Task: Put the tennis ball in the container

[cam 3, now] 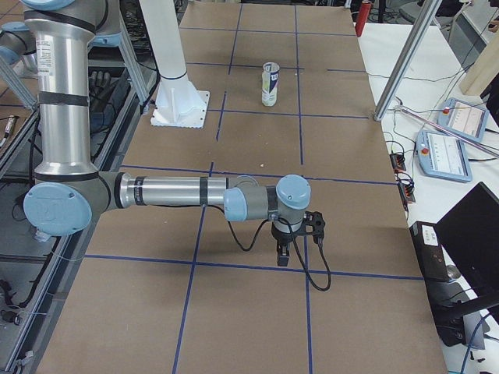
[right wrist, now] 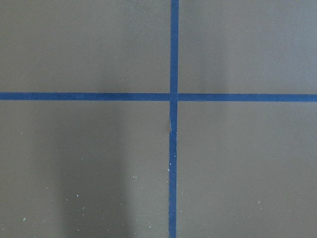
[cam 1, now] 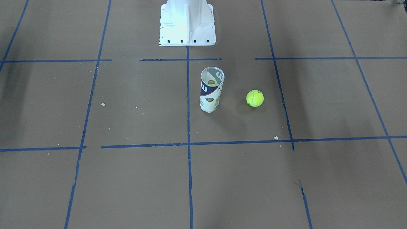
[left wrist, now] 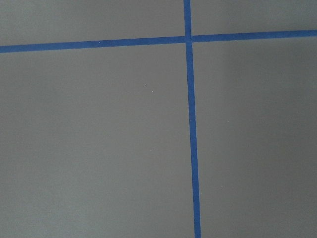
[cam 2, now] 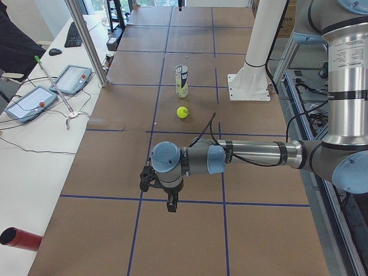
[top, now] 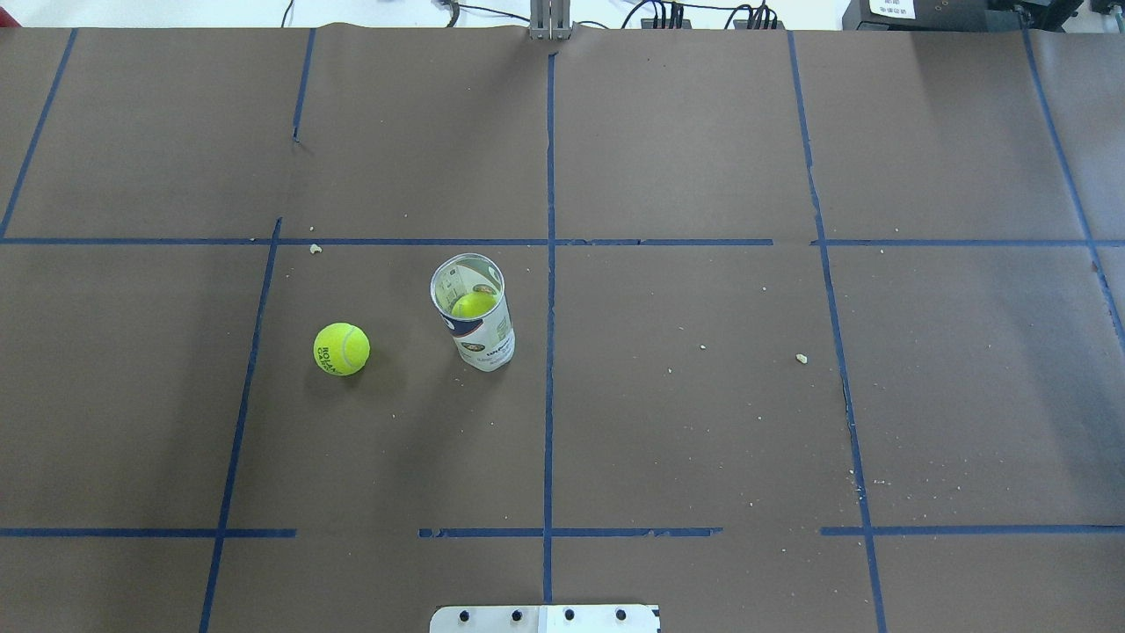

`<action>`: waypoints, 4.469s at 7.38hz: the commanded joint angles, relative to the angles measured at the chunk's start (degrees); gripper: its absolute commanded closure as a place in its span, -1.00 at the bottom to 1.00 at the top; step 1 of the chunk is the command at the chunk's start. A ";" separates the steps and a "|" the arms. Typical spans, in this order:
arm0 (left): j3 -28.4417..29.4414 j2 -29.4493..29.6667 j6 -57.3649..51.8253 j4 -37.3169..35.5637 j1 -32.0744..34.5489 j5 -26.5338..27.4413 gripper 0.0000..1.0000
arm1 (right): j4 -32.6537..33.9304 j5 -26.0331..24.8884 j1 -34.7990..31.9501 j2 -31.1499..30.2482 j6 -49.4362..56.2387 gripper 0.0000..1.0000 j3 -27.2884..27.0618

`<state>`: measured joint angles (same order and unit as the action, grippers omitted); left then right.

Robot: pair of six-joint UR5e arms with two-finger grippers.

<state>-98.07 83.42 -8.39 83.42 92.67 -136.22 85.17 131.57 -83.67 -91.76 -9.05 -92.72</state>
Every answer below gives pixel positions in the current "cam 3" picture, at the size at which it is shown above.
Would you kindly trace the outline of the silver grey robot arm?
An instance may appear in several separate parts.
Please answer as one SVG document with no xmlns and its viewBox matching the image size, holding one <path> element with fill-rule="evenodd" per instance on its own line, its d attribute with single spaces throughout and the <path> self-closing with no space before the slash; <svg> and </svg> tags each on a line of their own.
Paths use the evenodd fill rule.
<svg viewBox="0 0 499 374">
<path fill-rule="evenodd" d="M 86 228 L 104 212 L 137 206 L 212 206 L 227 221 L 271 222 L 277 263 L 286 266 L 289 248 L 309 235 L 311 188 L 287 175 L 262 186 L 251 177 L 133 177 L 100 171 L 90 159 L 88 51 L 95 37 L 121 37 L 117 1 L 26 1 L 24 19 L 37 51 L 42 162 L 26 194 L 28 221 L 51 236 Z"/>
</svg>

